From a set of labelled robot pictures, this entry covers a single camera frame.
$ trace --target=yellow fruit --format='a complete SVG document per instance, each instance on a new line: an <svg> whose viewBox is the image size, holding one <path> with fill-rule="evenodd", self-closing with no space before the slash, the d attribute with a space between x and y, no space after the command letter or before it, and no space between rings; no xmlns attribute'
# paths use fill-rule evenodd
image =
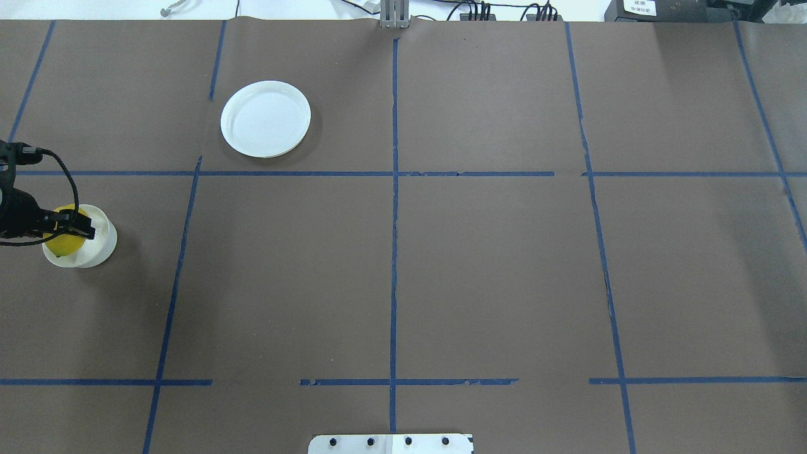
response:
<svg viewBox="0 0 807 454"><path fill-rule="evenodd" d="M65 205L64 207L59 207L53 211L61 212L62 210L66 209L73 209L73 205ZM84 216L87 216L87 212L81 208L78 209L78 212ZM50 233L45 233L42 235L42 238L48 238L50 236ZM53 238L49 242L46 242L45 245L48 247L48 249L50 249L51 252L53 252L53 255L57 257L64 257L65 255L70 255L84 246L84 238L64 234Z"/></svg>

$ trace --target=white label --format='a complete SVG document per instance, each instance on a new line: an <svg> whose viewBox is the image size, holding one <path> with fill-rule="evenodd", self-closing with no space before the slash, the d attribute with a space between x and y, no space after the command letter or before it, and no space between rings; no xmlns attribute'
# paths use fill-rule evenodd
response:
<svg viewBox="0 0 807 454"><path fill-rule="evenodd" d="M625 0L625 11L635 15L655 16L655 0Z"/></svg>

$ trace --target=round white plate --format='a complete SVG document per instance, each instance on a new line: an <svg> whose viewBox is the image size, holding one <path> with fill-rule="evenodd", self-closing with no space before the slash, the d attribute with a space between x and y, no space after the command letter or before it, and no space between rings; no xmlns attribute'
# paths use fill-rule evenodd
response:
<svg viewBox="0 0 807 454"><path fill-rule="evenodd" d="M274 158L300 143L311 106L300 90L280 81L238 90L221 111L221 133L231 147L253 158Z"/></svg>

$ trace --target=lemon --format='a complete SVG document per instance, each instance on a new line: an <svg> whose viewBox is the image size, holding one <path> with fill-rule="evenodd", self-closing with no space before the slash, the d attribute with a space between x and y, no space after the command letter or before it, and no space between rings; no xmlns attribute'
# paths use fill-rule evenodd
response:
<svg viewBox="0 0 807 454"><path fill-rule="evenodd" d="M72 204L65 205L64 207L59 207L53 211L61 212L62 210L66 209L73 209ZM87 216L87 212L83 209L79 208L78 212ZM42 238L50 237L50 233L44 233ZM77 251L80 247L84 246L84 238L81 237L74 237L73 235L59 235L56 238L53 238L51 241L46 242L45 245L53 252L53 255L57 257L64 257L65 255L70 255L73 252Z"/></svg>

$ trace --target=gray metal bracket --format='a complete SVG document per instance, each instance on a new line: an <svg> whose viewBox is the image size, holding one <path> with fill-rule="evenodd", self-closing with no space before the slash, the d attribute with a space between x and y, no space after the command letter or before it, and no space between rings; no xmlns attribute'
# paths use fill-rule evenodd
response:
<svg viewBox="0 0 807 454"><path fill-rule="evenodd" d="M381 28L409 28L409 0L381 0Z"/></svg>

